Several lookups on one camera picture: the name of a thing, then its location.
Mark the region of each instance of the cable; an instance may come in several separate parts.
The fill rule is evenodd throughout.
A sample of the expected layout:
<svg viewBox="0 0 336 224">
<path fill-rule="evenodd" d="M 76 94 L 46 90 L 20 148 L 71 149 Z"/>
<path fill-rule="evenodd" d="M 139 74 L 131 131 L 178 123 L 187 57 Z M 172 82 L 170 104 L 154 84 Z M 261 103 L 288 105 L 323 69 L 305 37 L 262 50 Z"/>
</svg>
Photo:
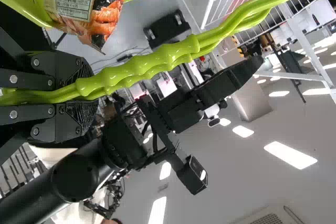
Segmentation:
<svg viewBox="0 0 336 224">
<path fill-rule="evenodd" d="M 146 124 L 145 124 L 145 126 L 143 127 L 143 130 L 142 130 L 142 132 L 141 132 L 141 135 L 145 136 L 145 133 L 146 133 L 146 131 L 147 131 L 147 129 L 148 129 L 148 126 L 149 126 L 149 122 L 147 121 Z"/>
<path fill-rule="evenodd" d="M 150 52 L 144 52 L 144 51 L 147 50 L 148 48 L 137 48 L 137 47 L 135 47 L 135 49 L 142 49 L 142 51 L 136 53 L 136 55 L 143 55 L 144 53 L 150 53 Z M 114 57 L 111 58 L 111 59 L 107 59 L 107 60 L 112 60 L 112 59 L 114 59 L 114 58 L 120 56 L 120 55 L 123 54 L 124 52 L 121 52 L 120 54 L 114 56 Z M 93 64 L 98 63 L 98 62 L 102 62 L 102 61 L 107 61 L 107 60 L 96 61 L 96 62 L 94 62 Z M 101 67 L 101 68 L 97 68 L 97 69 L 95 69 L 93 72 L 96 74 L 97 72 L 99 72 L 99 70 L 101 70 L 101 69 L 103 69 L 103 68 L 105 68 L 105 67 L 113 67 L 114 65 L 117 65 L 117 64 L 120 64 L 120 62 L 113 62 L 113 63 L 106 64 L 106 65 L 104 65 L 104 66 Z"/>
<path fill-rule="evenodd" d="M 136 46 L 136 47 L 132 47 L 132 48 L 126 49 L 126 50 L 124 50 L 123 52 L 120 52 L 119 54 L 113 56 L 113 57 L 110 58 L 110 59 L 97 60 L 97 61 L 95 61 L 94 63 L 91 63 L 90 66 L 92 66 L 92 65 L 94 65 L 94 64 L 97 64 L 97 63 L 100 63 L 100 62 L 103 62 L 103 61 L 113 60 L 114 58 L 118 57 L 119 55 L 122 55 L 123 53 L 125 53 L 125 52 L 127 52 L 127 51 L 134 50 L 134 49 L 137 49 L 137 48 L 138 48 L 138 47 Z"/>
<path fill-rule="evenodd" d="M 103 59 L 103 60 L 97 60 L 97 61 L 91 63 L 90 66 L 92 66 L 92 65 L 94 65 L 94 64 L 97 64 L 97 63 L 100 63 L 100 62 L 103 62 L 103 61 L 113 60 L 113 59 L 115 59 L 116 57 L 118 57 L 118 56 L 124 54 L 125 52 L 131 51 L 131 50 L 135 50 L 135 49 L 142 50 L 142 51 L 140 51 L 140 53 L 142 53 L 142 52 L 144 52 L 145 50 L 149 49 L 149 47 L 146 47 L 146 48 L 138 48 L 138 46 L 135 46 L 135 47 L 126 49 L 126 50 L 124 50 L 123 52 L 118 53 L 117 55 L 113 56 L 112 58 L 109 58 L 109 59 Z"/>
</svg>

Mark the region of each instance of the air conditioner vent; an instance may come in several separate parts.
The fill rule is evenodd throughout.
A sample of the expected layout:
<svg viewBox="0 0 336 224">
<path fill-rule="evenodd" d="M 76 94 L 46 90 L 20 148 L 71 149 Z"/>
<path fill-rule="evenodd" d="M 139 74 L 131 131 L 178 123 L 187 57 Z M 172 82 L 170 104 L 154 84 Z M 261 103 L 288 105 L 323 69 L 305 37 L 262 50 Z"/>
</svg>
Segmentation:
<svg viewBox="0 0 336 224">
<path fill-rule="evenodd" d="M 280 218 L 275 214 L 266 215 L 258 220 L 251 222 L 250 224 L 284 224 Z"/>
</svg>

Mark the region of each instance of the black screw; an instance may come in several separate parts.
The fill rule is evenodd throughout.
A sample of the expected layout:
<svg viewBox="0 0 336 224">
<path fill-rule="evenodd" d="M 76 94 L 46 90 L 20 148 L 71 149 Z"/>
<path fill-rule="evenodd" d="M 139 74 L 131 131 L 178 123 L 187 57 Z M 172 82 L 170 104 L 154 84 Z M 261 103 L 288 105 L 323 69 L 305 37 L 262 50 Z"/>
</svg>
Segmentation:
<svg viewBox="0 0 336 224">
<path fill-rule="evenodd" d="M 70 107 L 70 106 L 67 107 L 67 112 L 71 116 L 73 116 L 75 114 L 75 112 L 73 111 L 72 107 Z"/>
<path fill-rule="evenodd" d="M 61 87 L 64 87 L 64 86 L 65 86 L 65 81 L 63 81 L 63 79 L 61 79 L 61 80 L 59 81 L 59 85 L 60 85 Z"/>
<path fill-rule="evenodd" d="M 64 112 L 65 112 L 64 107 L 63 107 L 63 106 L 59 107 L 59 113 L 60 113 L 61 115 L 63 115 Z"/>
</svg>

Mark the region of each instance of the white ceiling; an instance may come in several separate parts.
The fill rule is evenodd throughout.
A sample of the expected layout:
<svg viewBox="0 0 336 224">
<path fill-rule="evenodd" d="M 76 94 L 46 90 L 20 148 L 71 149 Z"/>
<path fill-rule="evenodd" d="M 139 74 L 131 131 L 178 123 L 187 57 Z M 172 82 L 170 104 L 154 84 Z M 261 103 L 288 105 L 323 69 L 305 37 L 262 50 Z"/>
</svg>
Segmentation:
<svg viewBox="0 0 336 224">
<path fill-rule="evenodd" d="M 203 17 L 207 0 L 187 0 L 197 22 Z M 117 30 L 107 42 L 102 56 L 67 36 L 59 49 L 85 56 L 89 62 L 110 58 L 132 46 L 146 47 L 142 28 L 148 22 L 180 7 L 193 23 L 181 0 L 137 0 L 125 4 Z M 51 31 L 56 40 L 57 31 Z M 329 70 L 332 79 L 336 71 Z M 302 90 L 321 86 L 305 82 Z M 334 124 L 336 105 L 327 95 L 308 97 L 303 105 L 289 80 L 279 80 L 264 88 L 266 94 L 289 90 L 283 98 L 271 98 L 274 111 L 242 123 L 233 103 L 222 110 L 221 117 L 232 121 L 227 127 L 208 128 L 200 122 L 180 135 L 182 145 L 193 153 L 209 174 L 209 187 L 192 196 L 176 178 L 168 178 L 168 189 L 157 193 L 160 165 L 133 172 L 126 180 L 126 194 L 116 217 L 124 223 L 147 224 L 154 200 L 167 196 L 164 223 L 230 223 L 271 202 L 284 200 L 306 224 L 334 223 L 336 212 L 336 142 Z M 232 132 L 237 125 L 255 131 L 248 138 Z M 264 151 L 270 142 L 285 143 L 318 159 L 318 163 L 297 170 Z"/>
</svg>

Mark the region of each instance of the snack bag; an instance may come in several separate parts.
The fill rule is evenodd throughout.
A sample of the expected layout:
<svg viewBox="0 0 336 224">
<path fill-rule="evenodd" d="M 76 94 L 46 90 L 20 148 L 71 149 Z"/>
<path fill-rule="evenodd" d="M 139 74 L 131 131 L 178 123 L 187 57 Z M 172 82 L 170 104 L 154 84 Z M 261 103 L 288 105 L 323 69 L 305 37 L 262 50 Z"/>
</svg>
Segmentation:
<svg viewBox="0 0 336 224">
<path fill-rule="evenodd" d="M 56 28 L 76 34 L 83 44 L 101 50 L 119 20 L 124 0 L 45 0 Z"/>
</svg>

